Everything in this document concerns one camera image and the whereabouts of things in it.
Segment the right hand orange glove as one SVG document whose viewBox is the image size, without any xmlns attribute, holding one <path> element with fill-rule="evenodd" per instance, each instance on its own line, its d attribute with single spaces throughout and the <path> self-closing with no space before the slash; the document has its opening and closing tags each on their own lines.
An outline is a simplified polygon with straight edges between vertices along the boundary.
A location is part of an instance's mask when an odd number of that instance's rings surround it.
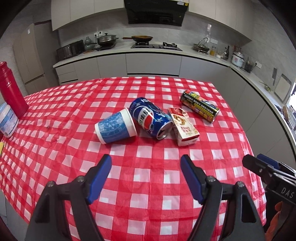
<svg viewBox="0 0 296 241">
<path fill-rule="evenodd" d="M 271 222 L 270 222 L 270 226 L 267 229 L 266 233 L 265 233 L 265 239 L 267 241 L 271 241 L 273 240 L 275 233 L 276 233 L 276 227 L 278 225 L 278 220 L 279 220 L 279 216 L 281 213 L 281 209 L 282 209 L 282 204 L 283 202 L 279 202 L 275 205 L 275 210 L 277 211 L 276 215 L 272 218 Z"/>
</svg>

